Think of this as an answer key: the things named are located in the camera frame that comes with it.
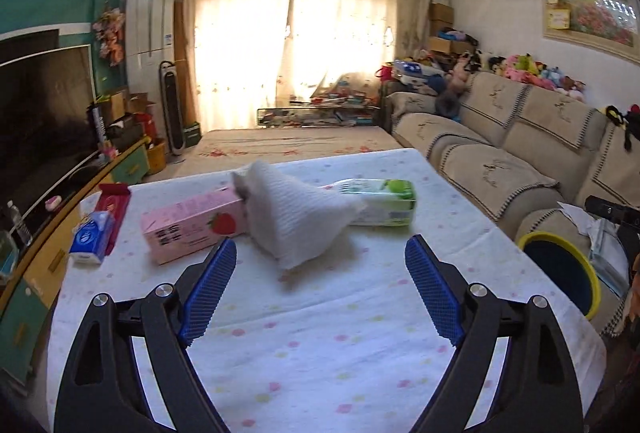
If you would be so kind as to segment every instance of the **blue gripper pad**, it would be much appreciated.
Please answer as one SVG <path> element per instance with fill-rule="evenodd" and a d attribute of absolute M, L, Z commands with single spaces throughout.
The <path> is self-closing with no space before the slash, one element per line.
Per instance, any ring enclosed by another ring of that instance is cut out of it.
<path fill-rule="evenodd" d="M 225 239 L 182 307 L 182 326 L 178 332 L 182 344 L 190 347 L 193 339 L 204 335 L 235 268 L 236 244 Z"/>
<path fill-rule="evenodd" d="M 404 263 L 414 285 L 427 307 L 427 312 L 440 334 L 456 347 L 465 337 L 462 329 L 462 308 L 429 253 L 414 236 L 406 242 Z"/>

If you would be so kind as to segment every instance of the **strawberry milk carton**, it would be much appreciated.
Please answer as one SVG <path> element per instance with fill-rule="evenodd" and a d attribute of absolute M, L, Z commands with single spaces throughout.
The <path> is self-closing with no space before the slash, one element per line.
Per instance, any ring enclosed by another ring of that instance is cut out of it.
<path fill-rule="evenodd" d="M 240 235 L 247 224 L 242 200 L 225 187 L 146 212 L 140 227 L 152 257 L 162 264 Z"/>

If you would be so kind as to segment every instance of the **blue tissue pack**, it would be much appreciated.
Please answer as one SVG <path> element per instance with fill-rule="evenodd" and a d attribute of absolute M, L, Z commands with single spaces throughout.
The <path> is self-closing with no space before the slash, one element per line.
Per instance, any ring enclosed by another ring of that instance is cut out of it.
<path fill-rule="evenodd" d="M 114 222 L 108 210 L 95 210 L 82 221 L 69 249 L 75 263 L 102 263 Z"/>

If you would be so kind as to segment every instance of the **painting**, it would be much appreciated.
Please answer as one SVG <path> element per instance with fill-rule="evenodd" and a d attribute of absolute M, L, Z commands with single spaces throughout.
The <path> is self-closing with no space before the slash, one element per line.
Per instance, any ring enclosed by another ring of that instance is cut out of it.
<path fill-rule="evenodd" d="M 546 38 L 597 48 L 640 63 L 638 5 L 636 0 L 543 0 L 543 34 Z M 550 28 L 552 10 L 570 12 L 567 29 Z"/>

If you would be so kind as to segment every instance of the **yellow rim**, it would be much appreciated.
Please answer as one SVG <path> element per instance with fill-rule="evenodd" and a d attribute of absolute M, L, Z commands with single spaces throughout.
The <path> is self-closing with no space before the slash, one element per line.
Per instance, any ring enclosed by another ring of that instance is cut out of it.
<path fill-rule="evenodd" d="M 588 320 L 593 318 L 594 315 L 596 315 L 598 308 L 600 307 L 601 294 L 600 294 L 600 282 L 598 280 L 598 276 L 596 276 L 596 272 L 595 270 L 593 270 L 593 267 L 591 266 L 591 263 L 589 263 L 589 260 L 586 258 L 586 256 L 583 253 L 581 253 L 575 247 L 573 243 L 566 241 L 564 238 L 561 238 L 558 235 L 554 235 L 552 233 L 545 233 L 543 231 L 536 231 L 534 233 L 529 233 L 528 235 L 522 236 L 522 238 L 518 240 L 518 248 L 521 251 L 524 251 L 524 248 L 529 243 L 531 243 L 532 241 L 538 241 L 538 240 L 550 241 L 551 243 L 555 243 L 556 245 L 559 245 L 580 262 L 580 264 L 582 265 L 582 268 L 587 273 L 587 276 L 589 278 L 589 283 L 591 284 L 591 308 L 589 309 L 589 312 L 587 313 L 587 315 L 585 315 L 585 317 Z"/>

